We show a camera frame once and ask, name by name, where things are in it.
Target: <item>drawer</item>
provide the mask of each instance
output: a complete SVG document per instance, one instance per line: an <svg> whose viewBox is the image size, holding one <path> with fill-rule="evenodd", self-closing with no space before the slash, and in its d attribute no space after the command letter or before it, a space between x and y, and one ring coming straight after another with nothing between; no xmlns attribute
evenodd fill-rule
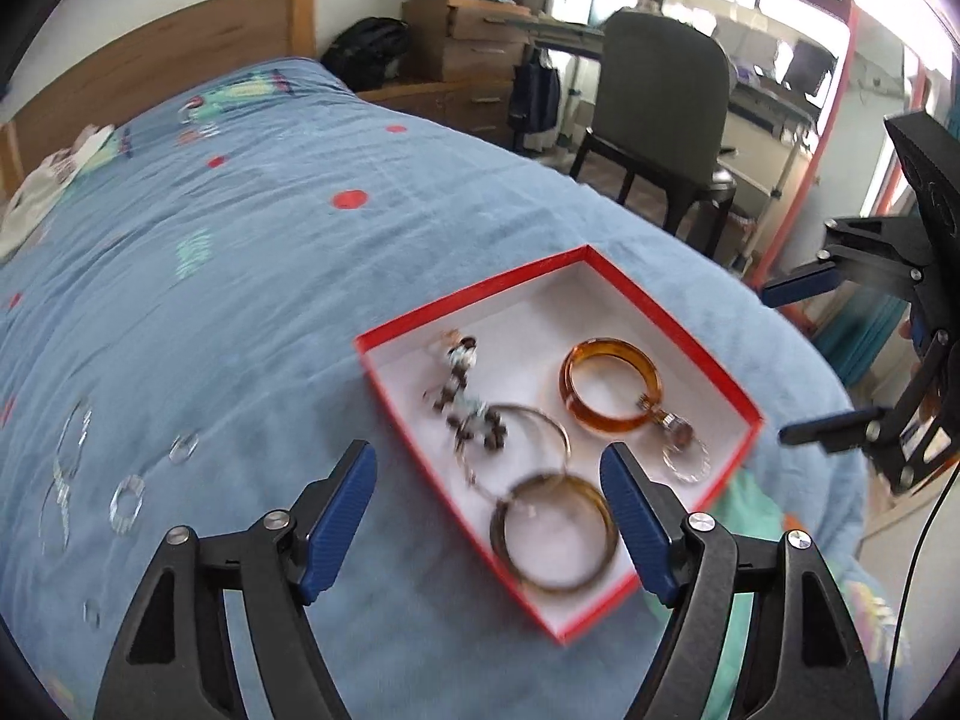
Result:
<svg viewBox="0 0 960 720"><path fill-rule="evenodd" d="M482 7L451 7L448 35L455 40L486 40L496 43L527 42L522 29L506 23L507 14Z"/></svg>
<svg viewBox="0 0 960 720"><path fill-rule="evenodd" d="M460 129L460 132L466 132L467 135L488 143L495 143L496 146L503 146L503 148L510 148L514 139L514 131L505 122L504 124L474 124L472 127Z"/></svg>
<svg viewBox="0 0 960 720"><path fill-rule="evenodd" d="M477 84L446 95L448 127L470 132L472 127L506 124L512 84Z"/></svg>
<svg viewBox="0 0 960 720"><path fill-rule="evenodd" d="M438 81L514 79L523 58L523 44L446 38L413 52L410 60L423 77Z"/></svg>
<svg viewBox="0 0 960 720"><path fill-rule="evenodd" d="M381 100L376 103L384 108L390 108L392 111L408 113L411 116L419 116L421 119L430 119L431 122L445 124L445 100L443 94L425 93L414 95L399 95L398 97Z"/></svg>

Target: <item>amber bangle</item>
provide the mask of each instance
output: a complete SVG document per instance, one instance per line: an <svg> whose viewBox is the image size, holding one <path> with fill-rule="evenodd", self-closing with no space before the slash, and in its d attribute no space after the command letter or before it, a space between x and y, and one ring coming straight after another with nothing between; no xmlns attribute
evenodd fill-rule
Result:
<svg viewBox="0 0 960 720"><path fill-rule="evenodd" d="M641 413L627 418L616 418L602 415L584 403L573 386L573 367L591 357L615 357L630 365L643 377L647 391L637 399L637 403L643 408ZM563 360L563 365L560 366L560 398L577 421L587 427L602 433L628 433L654 418L656 407L664 398L664 387L653 361L632 343L619 341L618 338L591 338L570 349L570 353Z"/></svg>
<svg viewBox="0 0 960 720"><path fill-rule="evenodd" d="M606 532L604 550L597 567L583 579L573 581L570 584L544 584L525 574L510 556L510 548L507 546L507 514L513 505L521 502L529 493L540 488L555 488L555 490L558 490L560 487L570 488L573 493L589 501L597 509L603 519ZM610 568L613 556L616 555L618 542L619 532L616 523L613 522L613 514L608 507L606 498L603 497L603 493L586 479L581 479L579 476L570 476L566 473L539 473L523 480L510 490L510 494L506 498L502 498L497 503L490 519L490 543L493 554L498 557L507 571L510 572L510 575L517 581L550 595L569 595L597 584L597 581L600 581L607 573L607 569Z"/></svg>

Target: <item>blue gripper pad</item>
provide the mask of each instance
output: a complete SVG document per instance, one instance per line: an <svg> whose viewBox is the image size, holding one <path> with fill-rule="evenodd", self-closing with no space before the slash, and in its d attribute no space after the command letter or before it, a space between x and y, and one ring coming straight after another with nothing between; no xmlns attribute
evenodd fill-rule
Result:
<svg viewBox="0 0 960 720"><path fill-rule="evenodd" d="M611 446L600 456L600 488L644 589L655 593L662 604L670 607L680 588L670 570L666 533L627 466Z"/></svg>
<svg viewBox="0 0 960 720"><path fill-rule="evenodd" d="M367 445L334 491L323 516L307 538L306 570L299 583L304 605L312 604L320 593L333 585L375 485L376 452Z"/></svg>
<svg viewBox="0 0 960 720"><path fill-rule="evenodd" d="M760 302L770 308L796 303L835 290L844 279L837 268L828 268L804 278L764 287L760 290Z"/></svg>

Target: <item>wooden headboard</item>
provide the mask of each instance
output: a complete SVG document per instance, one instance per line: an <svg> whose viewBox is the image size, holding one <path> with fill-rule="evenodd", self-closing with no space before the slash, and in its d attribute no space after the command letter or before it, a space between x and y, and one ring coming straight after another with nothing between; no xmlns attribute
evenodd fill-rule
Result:
<svg viewBox="0 0 960 720"><path fill-rule="evenodd" d="M208 0L117 38L0 127L0 199L87 124L123 124L187 89L280 56L315 56L314 0Z"/></svg>

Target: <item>blue bedspread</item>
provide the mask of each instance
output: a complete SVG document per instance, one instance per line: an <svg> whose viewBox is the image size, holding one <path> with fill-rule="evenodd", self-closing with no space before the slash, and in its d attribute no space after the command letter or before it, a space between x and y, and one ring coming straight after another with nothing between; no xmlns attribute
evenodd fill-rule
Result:
<svg viewBox="0 0 960 720"><path fill-rule="evenodd" d="M792 514L838 578L869 584L853 562L863 458L776 443L785 423L848 408L847 396L813 347L722 269L568 177L362 103L306 60L203 91L199 107L181 110L182 95L118 127L40 240L0 269L0 613L74 717L92 714L165 531L246 528L328 474L354 437L377 449L377 490L339 580L309 610L353 717L622 717L662 631L644 593L568 648L548 640L421 482L352 350L387 319L584 242L685 324L764 413L718 504L733 528L769 535L759 523L778 529ZM42 556L40 505L82 395L92 415L69 546ZM170 445L193 430L199 445L175 466ZM117 536L107 509L128 474L146 482L143 508ZM229 615L242 617L235 597ZM250 717L268 717L248 638L232 627Z"/></svg>

